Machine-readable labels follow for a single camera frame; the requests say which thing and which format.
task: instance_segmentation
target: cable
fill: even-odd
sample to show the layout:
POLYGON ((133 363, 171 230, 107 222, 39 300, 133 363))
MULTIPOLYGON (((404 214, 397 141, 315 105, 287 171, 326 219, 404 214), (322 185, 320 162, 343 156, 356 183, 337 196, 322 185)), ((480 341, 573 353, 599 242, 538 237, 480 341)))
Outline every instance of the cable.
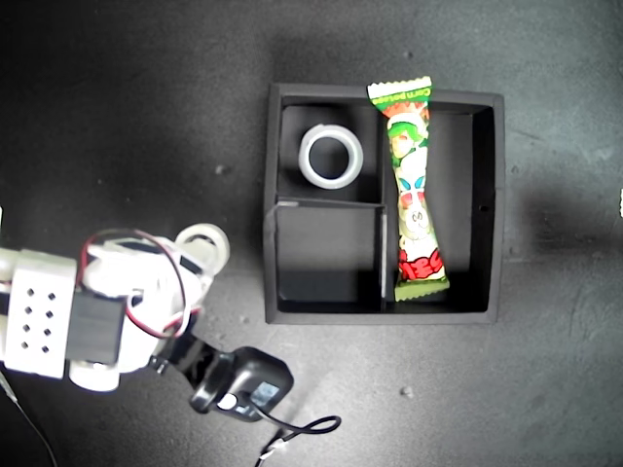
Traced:
POLYGON ((152 329, 151 327, 147 326, 145 323, 140 321, 138 318, 136 318, 136 316, 134 316, 134 314, 133 314, 133 306, 131 304, 131 300, 134 297, 137 297, 136 294, 128 295, 128 299, 126 301, 126 316, 141 331, 149 334, 150 336, 152 336, 154 338, 169 339, 171 337, 179 338, 180 336, 182 336, 186 332, 186 330, 188 329, 188 326, 189 326, 190 320, 191 320, 191 315, 192 315, 192 312, 193 312, 191 310, 191 304, 189 304, 188 301, 187 301, 186 288, 184 287, 184 281, 182 279, 182 274, 181 274, 181 271, 179 269, 178 263, 175 261, 173 256, 167 250, 167 248, 157 238, 155 238, 154 236, 150 235, 149 233, 145 233, 145 232, 137 230, 137 229, 107 229, 105 231, 100 231, 100 232, 95 233, 94 235, 90 236, 89 239, 87 239, 87 241, 83 245, 82 250, 81 250, 81 254, 80 254, 80 267, 78 269, 78 273, 76 274, 76 285, 80 286, 82 284, 82 279, 84 277, 85 269, 87 268, 87 263, 88 263, 88 259, 89 259, 89 256, 88 256, 89 255, 89 246, 92 245, 98 238, 103 237, 103 236, 108 236, 108 235, 116 235, 116 236, 131 235, 131 236, 139 237, 139 238, 142 238, 142 239, 146 239, 146 240, 152 242, 166 256, 168 261, 171 263, 171 266, 173 267, 173 270, 175 272, 175 275, 177 277, 177 280, 179 282, 179 287, 180 287, 180 294, 181 294, 181 298, 182 298, 183 311, 182 311, 181 323, 180 323, 179 327, 177 328, 177 330, 175 330, 174 333, 163 333, 161 331, 157 331, 155 329, 152 329))
POLYGON ((50 443, 48 442, 47 438, 39 430, 39 428, 37 428, 37 425, 34 424, 34 422, 30 419, 28 414, 22 408, 21 404, 18 401, 18 397, 16 396, 16 393, 13 391, 13 388, 11 387, 11 385, 9 384, 9 382, 6 380, 6 378, 1 372, 0 372, 0 386, 4 388, 9 399, 11 399, 11 401, 17 406, 17 408, 19 409, 23 417, 26 419, 30 427, 35 431, 35 433, 37 434, 41 442, 46 447, 46 451, 48 452, 48 457, 50 458, 50 463, 53 465, 53 467, 58 467, 58 462, 56 462, 56 456, 55 456, 55 452, 52 450, 52 446, 50 446, 50 443))
POLYGON ((326 435, 327 433, 331 433, 332 431, 337 430, 342 424, 341 417, 337 415, 330 415, 319 418, 318 420, 314 420, 313 422, 308 423, 305 426, 291 425, 265 412, 255 402, 251 400, 250 395, 248 395, 248 401, 249 406, 251 406, 255 412, 257 412, 266 421, 272 423, 273 425, 276 425, 279 428, 279 432, 277 432, 277 435, 274 436, 273 439, 262 450, 262 453, 260 454, 257 462, 255 463, 255 467, 261 467, 262 465, 264 465, 266 459, 273 454, 275 449, 283 448, 286 443, 292 441, 299 435, 326 435), (314 428, 318 425, 329 423, 331 421, 333 422, 333 424, 326 428, 314 428), (290 432, 289 435, 282 436, 279 434, 287 431, 290 432))
MULTIPOLYGON (((264 412, 264 410, 260 409, 260 407, 256 403, 254 403, 250 397, 248 398, 248 401, 249 401, 249 406, 251 406, 253 410, 257 412, 266 421, 272 423, 273 425, 278 426, 279 428, 283 430, 291 431, 292 435, 295 435, 295 436, 297 435, 326 435, 327 433, 331 433, 332 431, 337 430, 342 424, 342 419, 339 416, 329 415, 329 416, 324 416, 323 418, 319 418, 318 420, 315 420, 312 423, 309 423, 305 426, 291 425, 289 423, 286 423, 285 421, 279 420, 278 418, 274 418, 272 415, 264 412), (323 423, 327 423, 329 421, 333 421, 333 425, 328 426, 326 428, 313 429, 315 426, 321 425, 323 423)), ((284 441, 289 441, 292 438, 294 438, 294 436, 292 435, 286 436, 285 438, 288 438, 288 440, 284 438, 284 441)))

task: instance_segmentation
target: candy wrapper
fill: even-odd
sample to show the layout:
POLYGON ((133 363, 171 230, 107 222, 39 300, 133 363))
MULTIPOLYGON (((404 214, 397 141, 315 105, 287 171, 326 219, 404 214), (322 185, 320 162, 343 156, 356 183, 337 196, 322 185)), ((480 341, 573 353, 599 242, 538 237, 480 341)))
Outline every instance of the candy wrapper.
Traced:
POLYGON ((387 118, 391 164, 398 185, 398 282, 396 301, 450 286, 426 201, 429 77, 368 87, 370 101, 387 118))

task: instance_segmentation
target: dust speck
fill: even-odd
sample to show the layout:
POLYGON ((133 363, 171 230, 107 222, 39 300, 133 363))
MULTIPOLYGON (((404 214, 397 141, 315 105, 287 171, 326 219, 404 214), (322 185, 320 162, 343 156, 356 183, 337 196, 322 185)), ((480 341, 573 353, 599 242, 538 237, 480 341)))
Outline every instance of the dust speck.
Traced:
POLYGON ((411 386, 404 386, 400 388, 400 395, 402 397, 406 397, 407 399, 413 399, 415 393, 413 392, 413 388, 411 386))
POLYGON ((216 168, 214 168, 214 173, 216 175, 227 175, 230 171, 231 169, 222 163, 219 163, 216 168))

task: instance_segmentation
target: circular white part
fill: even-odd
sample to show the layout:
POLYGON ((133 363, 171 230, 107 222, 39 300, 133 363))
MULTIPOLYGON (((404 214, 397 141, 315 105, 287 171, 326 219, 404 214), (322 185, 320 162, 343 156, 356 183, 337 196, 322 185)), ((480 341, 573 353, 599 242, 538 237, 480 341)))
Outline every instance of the circular white part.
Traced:
POLYGON ((316 187, 325 190, 338 190, 357 178, 363 165, 363 149, 357 137, 347 128, 339 125, 316 125, 303 136, 301 149, 299 149, 299 168, 303 176, 316 187), (340 141, 348 151, 348 166, 338 178, 324 178, 318 175, 310 163, 310 151, 313 143, 321 138, 332 138, 340 141))
POLYGON ((223 396, 223 399, 221 399, 216 405, 219 409, 223 411, 230 411, 236 406, 237 403, 238 398, 234 394, 227 393, 223 396))
POLYGON ((114 366, 72 360, 69 378, 89 391, 110 392, 119 386, 119 371, 114 366))

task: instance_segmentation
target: black cable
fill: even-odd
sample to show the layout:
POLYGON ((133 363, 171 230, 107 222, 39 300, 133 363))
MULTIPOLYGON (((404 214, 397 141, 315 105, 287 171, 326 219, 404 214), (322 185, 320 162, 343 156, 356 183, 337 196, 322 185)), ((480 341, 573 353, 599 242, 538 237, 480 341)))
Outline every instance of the black cable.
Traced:
POLYGON ((282 444, 285 444, 299 435, 326 435, 327 433, 331 433, 332 431, 337 430, 342 424, 342 419, 337 415, 329 415, 324 416, 323 418, 319 418, 318 420, 314 420, 311 423, 308 423, 305 426, 296 426, 286 423, 285 421, 281 421, 278 418, 273 417, 269 413, 265 412, 261 409, 255 402, 251 400, 249 395, 248 397, 249 406, 253 408, 255 412, 257 412, 262 418, 264 418, 269 423, 276 425, 279 428, 279 432, 273 437, 273 439, 266 445, 263 449, 260 457, 257 459, 255 463, 255 467, 262 467, 264 462, 272 453, 272 451, 276 448, 275 443, 281 441, 282 444), (333 422, 332 425, 327 426, 326 428, 315 428, 318 425, 322 425, 325 423, 333 422), (289 435, 282 436, 280 433, 290 432, 289 435))

